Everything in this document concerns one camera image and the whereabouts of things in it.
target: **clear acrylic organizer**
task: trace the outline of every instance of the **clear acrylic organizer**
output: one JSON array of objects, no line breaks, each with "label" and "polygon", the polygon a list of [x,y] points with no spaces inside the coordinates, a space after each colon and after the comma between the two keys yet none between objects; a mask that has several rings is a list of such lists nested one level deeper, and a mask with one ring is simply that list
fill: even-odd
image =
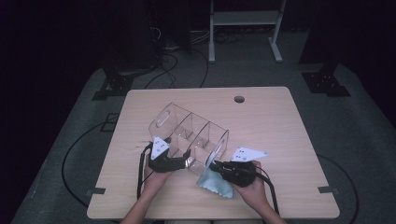
[{"label": "clear acrylic organizer", "polygon": [[201,175],[212,152],[216,159],[227,149],[229,131],[174,103],[167,105],[148,127],[151,137],[171,137],[168,157],[181,157],[188,149],[188,169]]}]

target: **dark background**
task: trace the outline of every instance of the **dark background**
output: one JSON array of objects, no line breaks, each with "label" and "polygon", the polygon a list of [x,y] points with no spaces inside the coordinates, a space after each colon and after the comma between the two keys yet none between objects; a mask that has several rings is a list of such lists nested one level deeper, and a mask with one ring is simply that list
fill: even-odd
[{"label": "dark background", "polygon": [[[224,4],[219,1],[217,7]],[[191,28],[207,29],[208,1],[188,6]],[[263,4],[244,1],[234,9],[257,6]],[[136,68],[157,62],[148,44],[149,25],[159,19],[151,7],[142,0],[0,2],[0,222],[15,215],[80,91],[105,56]],[[312,27],[300,63],[338,60],[358,75],[394,125],[395,9],[394,1],[289,0],[281,27],[284,32]],[[142,49],[149,51],[142,54]]]}]

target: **white shelf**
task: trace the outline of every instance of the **white shelf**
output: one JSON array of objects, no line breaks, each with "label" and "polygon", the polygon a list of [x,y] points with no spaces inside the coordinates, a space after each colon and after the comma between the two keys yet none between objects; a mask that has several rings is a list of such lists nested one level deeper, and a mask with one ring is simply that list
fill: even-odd
[{"label": "white shelf", "polygon": [[215,12],[214,25],[264,25],[276,24],[278,11]]}]

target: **human arm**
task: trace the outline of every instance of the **human arm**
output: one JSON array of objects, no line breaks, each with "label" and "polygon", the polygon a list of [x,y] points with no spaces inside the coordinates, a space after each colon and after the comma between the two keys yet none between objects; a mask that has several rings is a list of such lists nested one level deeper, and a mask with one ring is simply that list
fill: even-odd
[{"label": "human arm", "polygon": [[142,190],[142,194],[125,218],[121,223],[123,224],[141,224],[145,218],[147,211],[149,210],[149,206],[152,200],[157,195],[158,191],[163,187],[166,182],[166,179],[173,173],[157,173],[154,172],[148,166],[149,159],[146,156],[146,165],[145,165],[145,186]]},{"label": "human arm", "polygon": [[[257,172],[261,173],[262,165],[259,161],[254,161],[254,165],[257,167]],[[241,195],[244,202],[255,210],[260,217],[267,224],[284,224],[286,223],[278,213],[274,211],[271,205],[268,203],[267,196],[265,194],[264,181],[256,177],[252,184],[247,187],[241,188],[235,184],[232,184],[233,188]]]}]

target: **gray carpet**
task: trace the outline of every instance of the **gray carpet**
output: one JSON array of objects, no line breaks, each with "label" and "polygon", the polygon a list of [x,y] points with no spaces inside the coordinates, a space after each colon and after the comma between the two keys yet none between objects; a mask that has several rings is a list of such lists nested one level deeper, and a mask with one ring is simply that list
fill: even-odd
[{"label": "gray carpet", "polygon": [[[355,223],[394,223],[396,131],[356,75],[343,65],[339,65],[334,74],[351,97],[331,98],[326,94],[310,93],[301,73],[317,71],[319,66],[298,64],[306,36],[307,33],[279,34],[277,43],[283,63],[275,62],[266,35],[246,35],[244,40],[231,45],[217,44],[216,62],[209,65],[204,88],[288,87],[315,151],[336,161],[356,186],[360,201]],[[207,44],[194,48],[207,55]],[[177,66],[171,71],[175,82],[163,75],[148,88],[198,88],[205,77],[203,55],[196,51],[191,55],[185,51],[171,54],[177,57]],[[167,69],[175,63],[170,56],[163,59]],[[161,72],[159,68],[137,77],[132,88],[145,88]],[[124,100],[119,96],[92,101],[104,80],[101,69],[92,74],[14,217],[14,223],[111,223],[87,218],[86,207],[70,195],[62,181],[64,156],[72,147],[64,164],[65,179],[70,189],[84,203],[89,203],[112,132],[100,132],[100,126],[86,132],[103,122],[107,114],[119,113]],[[338,190],[334,197],[341,215],[330,220],[289,219],[288,223],[342,224],[352,219],[356,198],[351,184],[331,161],[322,158],[319,161],[330,186]]]}]

